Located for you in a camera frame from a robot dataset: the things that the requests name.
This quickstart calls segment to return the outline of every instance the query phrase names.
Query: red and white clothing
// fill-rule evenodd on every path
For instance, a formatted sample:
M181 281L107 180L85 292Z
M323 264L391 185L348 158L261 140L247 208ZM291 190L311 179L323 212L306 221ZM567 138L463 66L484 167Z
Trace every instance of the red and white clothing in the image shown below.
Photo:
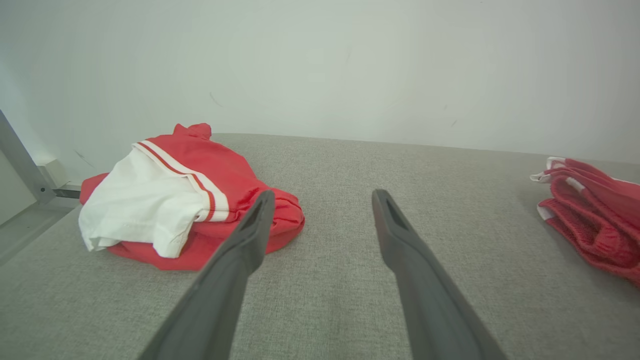
M133 144L111 173L83 182L79 225L89 250L199 270L260 192L276 195L267 252L304 226L298 199L259 181L246 160L209 140L211 128L177 125L173 134Z
M551 184L553 197L538 204L546 223L587 262L640 287L640 184L564 158L531 179Z

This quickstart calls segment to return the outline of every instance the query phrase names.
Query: metal frame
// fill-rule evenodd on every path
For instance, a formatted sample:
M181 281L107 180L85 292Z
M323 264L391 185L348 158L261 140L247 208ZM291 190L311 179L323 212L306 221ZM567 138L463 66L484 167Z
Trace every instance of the metal frame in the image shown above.
M0 151L4 153L38 204L46 204L56 197L2 110L0 110Z

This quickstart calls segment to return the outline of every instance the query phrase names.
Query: gray fabric surface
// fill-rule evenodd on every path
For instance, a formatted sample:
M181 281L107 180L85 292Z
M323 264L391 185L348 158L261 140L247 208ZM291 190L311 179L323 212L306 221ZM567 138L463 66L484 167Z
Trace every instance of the gray fabric surface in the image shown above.
M510 359L637 359L640 290L591 268L546 226L530 182L545 156L214 135L307 224L247 287L234 359L410 359L371 191L387 189ZM640 167L592 162L640 181ZM128 359L194 274L88 253L77 210L0 268L0 358Z

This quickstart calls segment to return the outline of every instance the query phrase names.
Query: white trim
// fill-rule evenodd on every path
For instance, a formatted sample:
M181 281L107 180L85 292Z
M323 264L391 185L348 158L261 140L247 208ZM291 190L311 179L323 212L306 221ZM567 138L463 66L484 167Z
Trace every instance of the white trim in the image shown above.
M545 174L544 172L541 172L539 174L529 176L529 179L537 183L549 183L551 181L551 174Z
M572 178L572 177L567 177L565 179L566 183L569 184L572 188L576 189L579 193L581 191L583 191L586 186L584 186L583 184L580 184L580 181Z
M156 154L158 154L158 156L162 158L162 160L165 160L166 163L169 164L169 166L173 167L175 170L178 170L179 172L183 172L185 174L193 174L194 176L196 176L198 180L200 180L202 185L213 194L213 199L215 201L215 205L214 205L215 208L213 209L213 216L211 217L210 221L219 222L219 221L225 221L227 219L227 217L229 216L229 203L227 200L227 196L222 191L220 191L220 189L213 182L211 182L211 180L208 177L206 177L201 172L191 170L190 168L179 163L176 159L174 159L171 155L167 154L166 151L162 150L156 144L148 140L143 140L140 143L145 144L150 149L155 151ZM133 144L133 146L143 151L147 156L150 156L156 163L164 167L164 164L162 164L161 161L156 159L156 157L153 154L149 153L144 146L140 146L137 143ZM196 189L196 191L205 193L205 196L207 198L209 197L209 194L203 191L198 185L198 183L191 176L189 176L188 178L191 181L191 184L193 185L193 187ZM202 215L200 215L196 221L203 221L203 219L200 219L200 218L202 218Z
M550 218L554 218L556 217L556 214L554 214L553 212L551 212L551 210L538 205L538 214L540 214L540 217L542 218L542 220L547 221Z
M164 169L165 171L167 171L167 172L169 172L171 174L176 174L177 175L176 172L174 172L171 169L167 168L166 165L164 165L162 163L162 161L160 161L160 159L157 158L156 155L154 155L152 152L150 152L144 146L140 146L137 143L134 143L132 146L134 147L134 149L140 150L144 155L146 155L149 158L149 160L153 161L160 168ZM198 185L198 183L195 181L193 174L189 174L187 172L184 172L184 173L185 173L185 175L181 175L181 176L183 176L183 177L185 177L185 178L187 178L189 180L189 182L191 183L191 187L197 193L200 194L200 196L204 200L204 204L206 205L206 208L203 208L203 210L199 211L196 214L196 218L195 218L194 221L195 222L204 222L205 220L207 220L207 217L209 216L209 208L211 207L211 201L209 200L209 194L206 191L204 191L203 189L201 189L200 185Z
M560 162L560 164L557 164L556 166L553 166L554 161L558 161L558 162ZM566 161L566 158L558 158L556 156L549 156L547 158L547 170L551 170L552 168L565 167L566 166L564 164L565 161Z

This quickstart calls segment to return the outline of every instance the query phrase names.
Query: white wall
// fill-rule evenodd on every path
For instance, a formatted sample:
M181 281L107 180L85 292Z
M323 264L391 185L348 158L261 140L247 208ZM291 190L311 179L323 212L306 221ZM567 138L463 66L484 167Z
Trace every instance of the white wall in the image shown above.
M640 1L9 0L0 64L75 182L178 122L640 163Z

